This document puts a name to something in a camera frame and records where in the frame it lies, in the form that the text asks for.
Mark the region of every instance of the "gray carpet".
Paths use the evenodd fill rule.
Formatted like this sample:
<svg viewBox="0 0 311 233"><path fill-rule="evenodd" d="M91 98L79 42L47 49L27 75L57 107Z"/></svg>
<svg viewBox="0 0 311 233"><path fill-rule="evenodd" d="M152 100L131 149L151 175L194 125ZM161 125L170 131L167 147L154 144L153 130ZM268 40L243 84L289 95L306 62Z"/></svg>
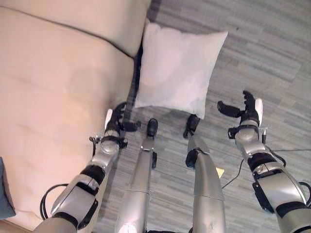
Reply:
<svg viewBox="0 0 311 233"><path fill-rule="evenodd" d="M225 184L242 159L227 128L238 121L217 111L217 101L242 107L247 89L264 103L262 127L272 149L311 147L311 1L310 0L155 0L148 17L162 26L190 33L229 31L211 76L206 116L197 129L214 163L225 169ZM159 121L147 227L187 233L192 225L194 171L185 166L187 140L182 133L189 114L158 107L133 109L139 133L127 133L129 145L112 173L94 232L113 233L124 189L129 183L146 123ZM280 152L299 181L311 183L311 152ZM262 211L244 164L224 190L227 232L277 233L276 218Z"/></svg>

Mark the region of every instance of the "black cable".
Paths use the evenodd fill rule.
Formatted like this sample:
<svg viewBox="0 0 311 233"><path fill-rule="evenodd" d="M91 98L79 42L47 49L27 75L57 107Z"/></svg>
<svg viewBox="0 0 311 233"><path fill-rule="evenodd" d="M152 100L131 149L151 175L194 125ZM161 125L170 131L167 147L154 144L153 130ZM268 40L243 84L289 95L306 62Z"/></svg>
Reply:
<svg viewBox="0 0 311 233"><path fill-rule="evenodd" d="M306 182L299 182L300 185L303 185L309 189L309 199L306 202L306 206L311 206L311 186Z"/></svg>
<svg viewBox="0 0 311 233"><path fill-rule="evenodd" d="M46 220L48 219L48 214L47 214L47 210L46 210L46 207L45 207L45 200L47 198L47 195L49 192L51 192L53 189L57 188L57 187L60 187L60 186L67 186L68 184L67 183L62 183L62 184L57 184L57 185L54 185L52 186L51 188L49 188L46 193L43 195L42 199L41 199L41 202L40 202L40 215L41 215L41 218L43 220Z"/></svg>
<svg viewBox="0 0 311 233"><path fill-rule="evenodd" d="M271 154L272 154L273 156L275 156L276 158L278 158L279 160L282 161L283 167L286 167L286 160L283 159L283 158L282 158L281 156L279 156L278 154L274 153L275 150L271 150L270 147L268 147L267 145L265 145L265 146L266 146L266 148L269 149L269 151L271 152Z"/></svg>
<svg viewBox="0 0 311 233"><path fill-rule="evenodd" d="M311 151L311 149L295 149L295 150L273 150L274 152L279 152L279 151Z"/></svg>
<svg viewBox="0 0 311 233"><path fill-rule="evenodd" d="M225 188L225 187L226 187L228 184L230 184L231 182L233 182L233 181L240 175L243 162L244 162L244 159L242 159L242 161L241 161L240 168L239 168L239 172L238 172L237 176L234 177L232 180L230 180L228 183L226 183L226 184L222 187L222 189Z"/></svg>

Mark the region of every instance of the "white pillow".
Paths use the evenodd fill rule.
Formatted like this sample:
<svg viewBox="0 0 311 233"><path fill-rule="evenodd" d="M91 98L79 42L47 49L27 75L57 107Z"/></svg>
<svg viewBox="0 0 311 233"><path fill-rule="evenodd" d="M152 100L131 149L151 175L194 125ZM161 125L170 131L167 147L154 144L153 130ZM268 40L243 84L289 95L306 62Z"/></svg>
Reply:
<svg viewBox="0 0 311 233"><path fill-rule="evenodd" d="M227 35L194 35L148 24L135 107L173 108L203 119L209 79Z"/></svg>

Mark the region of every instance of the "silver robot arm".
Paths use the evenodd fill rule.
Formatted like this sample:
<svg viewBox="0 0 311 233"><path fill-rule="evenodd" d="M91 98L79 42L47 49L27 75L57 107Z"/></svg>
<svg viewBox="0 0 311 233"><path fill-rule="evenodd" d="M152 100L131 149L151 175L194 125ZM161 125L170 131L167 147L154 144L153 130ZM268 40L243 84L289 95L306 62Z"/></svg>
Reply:
<svg viewBox="0 0 311 233"><path fill-rule="evenodd" d="M218 102L221 113L241 117L240 126L230 128L228 136L235 139L238 149L248 163L255 182L253 188L261 207L275 213L282 233L310 233L311 209L300 184L278 163L265 145L259 141L262 101L244 91L245 111Z"/></svg>
<svg viewBox="0 0 311 233"><path fill-rule="evenodd" d="M112 112L104 137L100 139L100 150L56 199L52 217L44 220L35 233L76 233L90 222L99 208L96 194L100 185L110 172L119 150L127 145L126 140L120 138L120 130L135 131L140 126L140 122L120 123L124 108L125 103L122 103Z"/></svg>

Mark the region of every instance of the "sofa seat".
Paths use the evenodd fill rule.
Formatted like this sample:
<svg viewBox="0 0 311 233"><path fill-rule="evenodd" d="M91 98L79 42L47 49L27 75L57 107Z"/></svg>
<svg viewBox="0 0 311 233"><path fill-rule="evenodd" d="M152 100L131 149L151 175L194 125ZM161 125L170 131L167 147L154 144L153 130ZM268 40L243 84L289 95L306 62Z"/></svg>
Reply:
<svg viewBox="0 0 311 233"><path fill-rule="evenodd" d="M0 6L58 22L108 40L134 57L151 0L0 0Z"/></svg>
<svg viewBox="0 0 311 233"><path fill-rule="evenodd" d="M46 190L69 183L91 158L88 138L126 100L134 65L73 28L4 7L0 22L0 156L17 214L8 220L33 230ZM48 196L48 213L61 190Z"/></svg>

